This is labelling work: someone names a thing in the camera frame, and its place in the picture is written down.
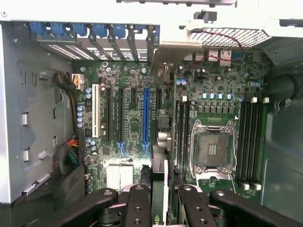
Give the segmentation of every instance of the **white connector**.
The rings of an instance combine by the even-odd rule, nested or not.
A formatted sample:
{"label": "white connector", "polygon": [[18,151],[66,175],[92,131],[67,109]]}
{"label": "white connector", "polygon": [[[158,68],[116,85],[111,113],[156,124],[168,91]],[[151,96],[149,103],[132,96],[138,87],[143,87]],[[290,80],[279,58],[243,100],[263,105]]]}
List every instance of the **white connector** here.
{"label": "white connector", "polygon": [[93,84],[92,86],[92,137],[100,136],[100,85]]}

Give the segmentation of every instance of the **mesh grille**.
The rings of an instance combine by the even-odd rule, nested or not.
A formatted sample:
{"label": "mesh grille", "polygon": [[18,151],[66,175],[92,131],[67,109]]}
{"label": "mesh grille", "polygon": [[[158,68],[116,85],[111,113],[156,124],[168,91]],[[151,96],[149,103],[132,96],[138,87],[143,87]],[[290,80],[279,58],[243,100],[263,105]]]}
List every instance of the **mesh grille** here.
{"label": "mesh grille", "polygon": [[[204,31],[220,33],[223,35],[231,36],[237,39],[242,47],[250,48],[263,41],[270,39],[263,30],[252,29],[233,29],[233,28],[207,28]],[[217,47],[239,47],[238,44],[232,39],[207,33],[194,33],[191,38],[200,41],[202,46],[217,46]]]}
{"label": "mesh grille", "polygon": [[87,53],[85,53],[84,51],[82,51],[80,48],[76,47],[76,46],[66,46],[67,48],[71,49],[72,51],[74,51],[75,53],[81,55],[83,58],[87,59],[87,60],[94,60],[92,57],[90,57]]}
{"label": "mesh grille", "polygon": [[65,49],[63,49],[62,47],[60,47],[58,45],[47,45],[47,46],[50,47],[50,48],[52,48],[52,49],[54,49],[55,51],[58,51],[58,52],[60,52],[60,53],[62,53],[64,55],[70,57],[70,58],[81,59],[78,56],[74,55],[73,53],[71,53],[71,52],[69,52],[69,51],[67,51]]}

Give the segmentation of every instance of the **screw hole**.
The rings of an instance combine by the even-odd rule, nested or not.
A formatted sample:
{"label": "screw hole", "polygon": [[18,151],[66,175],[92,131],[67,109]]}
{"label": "screw hole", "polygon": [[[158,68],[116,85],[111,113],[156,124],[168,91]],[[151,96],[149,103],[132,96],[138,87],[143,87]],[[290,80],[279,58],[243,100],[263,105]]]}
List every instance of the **screw hole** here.
{"label": "screw hole", "polygon": [[139,225],[139,224],[141,223],[141,220],[137,218],[137,219],[134,220],[134,223],[135,223],[136,225]]}
{"label": "screw hole", "polygon": [[206,225],[207,224],[207,221],[205,219],[201,219],[200,222],[201,222],[202,225]]}

